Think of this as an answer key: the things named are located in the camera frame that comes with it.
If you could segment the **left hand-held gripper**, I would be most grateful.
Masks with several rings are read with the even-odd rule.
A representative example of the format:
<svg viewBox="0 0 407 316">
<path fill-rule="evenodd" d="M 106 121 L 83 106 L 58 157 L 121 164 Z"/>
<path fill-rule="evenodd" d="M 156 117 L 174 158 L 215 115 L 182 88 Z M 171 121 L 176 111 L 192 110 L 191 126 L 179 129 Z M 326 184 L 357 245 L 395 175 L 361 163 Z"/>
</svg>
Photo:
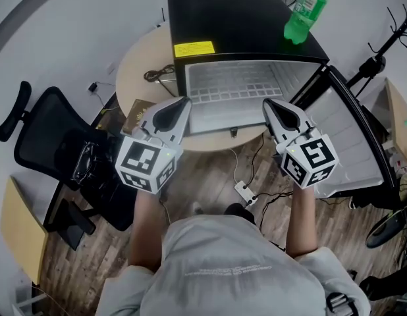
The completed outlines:
<svg viewBox="0 0 407 316">
<path fill-rule="evenodd" d="M 158 193 L 172 177 L 183 153 L 182 138 L 192 102 L 172 97 L 151 106 L 140 127 L 125 136 L 115 162 L 123 184 L 148 193 Z"/>
</svg>

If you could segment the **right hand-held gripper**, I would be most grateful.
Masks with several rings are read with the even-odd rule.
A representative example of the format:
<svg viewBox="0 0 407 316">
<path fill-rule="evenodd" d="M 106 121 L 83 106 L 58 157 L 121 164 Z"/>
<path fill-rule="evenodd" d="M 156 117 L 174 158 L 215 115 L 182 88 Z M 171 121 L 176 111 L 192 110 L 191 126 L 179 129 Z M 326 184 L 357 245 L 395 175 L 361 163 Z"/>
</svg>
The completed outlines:
<svg viewBox="0 0 407 316">
<path fill-rule="evenodd" d="M 276 140 L 284 175 L 291 177 L 300 188 L 330 177 L 339 162 L 338 155 L 328 135 L 307 131 L 312 123 L 301 108 L 280 99 L 266 98 L 263 115 Z"/>
</svg>

